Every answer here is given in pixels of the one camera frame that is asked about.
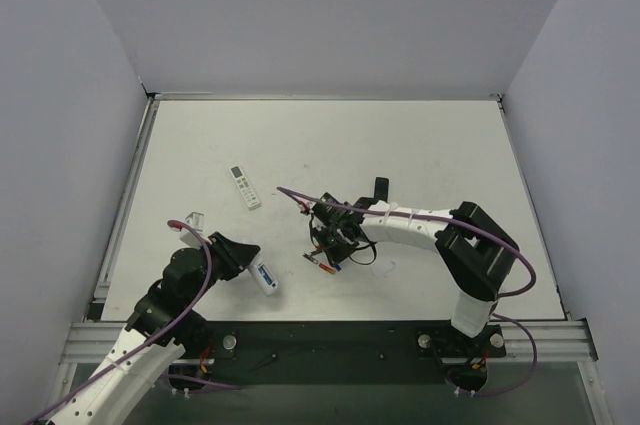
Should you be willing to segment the white rounded remote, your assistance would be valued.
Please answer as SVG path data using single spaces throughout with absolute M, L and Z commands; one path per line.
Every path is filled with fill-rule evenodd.
M 275 274 L 267 266 L 262 255 L 258 253 L 248 266 L 248 271 L 266 296 L 271 296 L 276 293 L 279 287 L 279 281 Z

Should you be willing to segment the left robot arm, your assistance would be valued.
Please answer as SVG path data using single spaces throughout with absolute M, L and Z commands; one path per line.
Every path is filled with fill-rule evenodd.
M 197 247 L 171 255 L 90 378 L 29 424 L 122 424 L 175 360 L 206 348 L 196 304 L 216 282 L 246 271 L 261 248 L 218 232 L 194 239 Z

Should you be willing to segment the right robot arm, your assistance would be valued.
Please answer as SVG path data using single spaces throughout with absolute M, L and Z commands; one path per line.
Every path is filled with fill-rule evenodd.
M 360 245 L 393 243 L 437 253 L 459 288 L 451 326 L 469 338 L 485 328 L 515 262 L 517 243 L 477 204 L 423 210 L 360 198 L 354 205 L 321 196 L 311 208 L 320 227 L 312 236 L 330 263 Z

